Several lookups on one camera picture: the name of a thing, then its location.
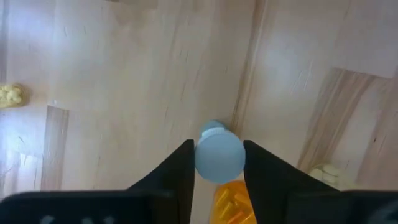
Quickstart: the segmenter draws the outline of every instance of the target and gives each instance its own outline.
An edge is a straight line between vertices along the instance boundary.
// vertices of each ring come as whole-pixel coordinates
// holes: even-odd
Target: yellow plastic piece
[[[26,102],[27,95],[22,86],[0,84],[0,108],[24,106]]]
[[[312,168],[309,175],[338,190],[360,189],[340,169],[331,164],[319,164]]]
[[[243,181],[232,181],[217,189],[210,224],[256,223],[248,190]]]

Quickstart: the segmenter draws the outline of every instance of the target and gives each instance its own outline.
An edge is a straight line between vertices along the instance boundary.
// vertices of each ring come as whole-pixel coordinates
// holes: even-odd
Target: yellow toy
[[[20,85],[0,85],[0,108],[24,106],[27,95]]]
[[[248,190],[243,181],[232,181],[217,189],[210,224],[256,223]]]

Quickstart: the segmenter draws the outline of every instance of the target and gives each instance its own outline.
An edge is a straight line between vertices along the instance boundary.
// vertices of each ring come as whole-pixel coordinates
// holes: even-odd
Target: wooden floor
[[[398,1],[0,0],[0,196],[125,189],[218,119],[398,189]],[[192,223],[215,184],[196,176]]]

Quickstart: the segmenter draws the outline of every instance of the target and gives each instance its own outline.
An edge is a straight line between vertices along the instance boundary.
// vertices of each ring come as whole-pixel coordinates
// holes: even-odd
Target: orange object
[[[243,181],[232,181],[217,189],[210,224],[257,224]]]

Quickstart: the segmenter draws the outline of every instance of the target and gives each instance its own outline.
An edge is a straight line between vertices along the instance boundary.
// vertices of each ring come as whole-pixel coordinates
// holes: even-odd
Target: light blue ball
[[[195,148],[195,167],[204,179],[230,182],[242,173],[245,160],[246,151],[236,135],[217,121],[205,125]]]

